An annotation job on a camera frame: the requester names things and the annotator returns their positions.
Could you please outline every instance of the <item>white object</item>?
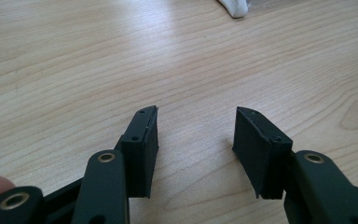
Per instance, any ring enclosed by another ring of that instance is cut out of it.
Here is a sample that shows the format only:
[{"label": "white object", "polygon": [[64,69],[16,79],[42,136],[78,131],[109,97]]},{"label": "white object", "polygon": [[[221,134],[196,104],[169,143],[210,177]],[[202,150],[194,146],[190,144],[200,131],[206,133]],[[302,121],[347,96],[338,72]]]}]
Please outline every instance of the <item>white object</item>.
[{"label": "white object", "polygon": [[248,13],[246,0],[219,0],[232,18],[241,18]]}]

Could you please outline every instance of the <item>light wood tabletop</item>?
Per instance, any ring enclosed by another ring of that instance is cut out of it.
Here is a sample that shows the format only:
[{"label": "light wood tabletop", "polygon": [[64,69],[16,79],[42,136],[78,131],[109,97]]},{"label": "light wood tabletop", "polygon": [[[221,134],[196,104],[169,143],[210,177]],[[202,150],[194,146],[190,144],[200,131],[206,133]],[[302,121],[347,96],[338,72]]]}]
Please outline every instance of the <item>light wood tabletop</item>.
[{"label": "light wood tabletop", "polygon": [[45,195],[158,106],[150,199],[131,223],[287,223],[231,150],[263,113],[358,186],[358,1],[0,1],[0,175]]}]

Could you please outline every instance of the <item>wooden table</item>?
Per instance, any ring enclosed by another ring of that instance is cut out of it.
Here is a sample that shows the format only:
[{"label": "wooden table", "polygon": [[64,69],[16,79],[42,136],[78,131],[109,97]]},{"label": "wooden table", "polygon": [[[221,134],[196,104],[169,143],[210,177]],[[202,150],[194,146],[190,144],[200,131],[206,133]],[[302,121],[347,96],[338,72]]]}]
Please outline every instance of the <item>wooden table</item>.
[{"label": "wooden table", "polygon": [[157,105],[152,197],[132,223],[287,223],[232,152],[236,106],[358,186],[358,1],[0,1],[0,175],[45,194]]}]

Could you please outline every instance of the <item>wooden surface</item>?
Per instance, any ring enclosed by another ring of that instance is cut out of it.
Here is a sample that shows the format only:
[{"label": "wooden surface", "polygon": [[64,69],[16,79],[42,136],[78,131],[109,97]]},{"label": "wooden surface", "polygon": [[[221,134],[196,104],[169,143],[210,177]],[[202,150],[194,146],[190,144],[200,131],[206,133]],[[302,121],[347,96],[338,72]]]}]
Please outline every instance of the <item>wooden surface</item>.
[{"label": "wooden surface", "polygon": [[0,175],[45,194],[157,105],[152,198],[132,223],[287,223],[231,150],[236,106],[358,186],[358,1],[0,1]]}]

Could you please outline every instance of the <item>wood grain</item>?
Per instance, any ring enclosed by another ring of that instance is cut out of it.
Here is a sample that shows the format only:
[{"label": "wood grain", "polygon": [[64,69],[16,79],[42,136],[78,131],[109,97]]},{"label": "wood grain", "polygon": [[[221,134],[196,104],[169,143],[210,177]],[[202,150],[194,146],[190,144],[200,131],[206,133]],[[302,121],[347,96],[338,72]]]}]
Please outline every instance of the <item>wood grain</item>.
[{"label": "wood grain", "polygon": [[0,1],[0,175],[45,194],[157,105],[150,200],[132,223],[287,223],[231,150],[259,110],[358,186],[358,1]]}]

